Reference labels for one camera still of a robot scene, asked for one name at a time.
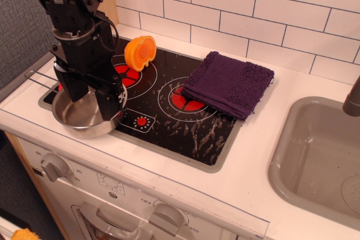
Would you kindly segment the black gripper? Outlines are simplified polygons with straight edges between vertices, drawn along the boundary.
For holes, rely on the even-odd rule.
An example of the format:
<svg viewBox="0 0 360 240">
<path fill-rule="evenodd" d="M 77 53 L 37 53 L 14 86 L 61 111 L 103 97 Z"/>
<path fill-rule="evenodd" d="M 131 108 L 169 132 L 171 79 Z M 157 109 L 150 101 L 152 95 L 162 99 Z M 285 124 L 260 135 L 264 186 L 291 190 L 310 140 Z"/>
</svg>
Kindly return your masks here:
<svg viewBox="0 0 360 240">
<path fill-rule="evenodd" d="M 121 79 L 112 65 L 116 44 L 111 32 L 55 32 L 60 42 L 51 49 L 56 56 L 55 74 L 72 102 L 83 98 L 90 88 L 104 121 L 122 110 Z"/>
</svg>

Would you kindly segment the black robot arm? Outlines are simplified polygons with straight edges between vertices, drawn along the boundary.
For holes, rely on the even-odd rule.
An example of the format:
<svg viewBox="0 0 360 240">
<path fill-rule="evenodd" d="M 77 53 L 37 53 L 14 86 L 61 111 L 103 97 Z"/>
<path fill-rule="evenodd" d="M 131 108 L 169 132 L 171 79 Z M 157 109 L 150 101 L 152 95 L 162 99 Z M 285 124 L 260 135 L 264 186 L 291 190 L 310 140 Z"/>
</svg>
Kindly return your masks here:
<svg viewBox="0 0 360 240">
<path fill-rule="evenodd" d="M 51 53 L 56 57 L 54 70 L 63 90 L 76 102 L 93 88 L 102 119 L 109 121 L 123 109 L 124 87 L 112 64 L 119 34 L 98 10 L 103 0 L 39 1 L 60 42 Z"/>
</svg>

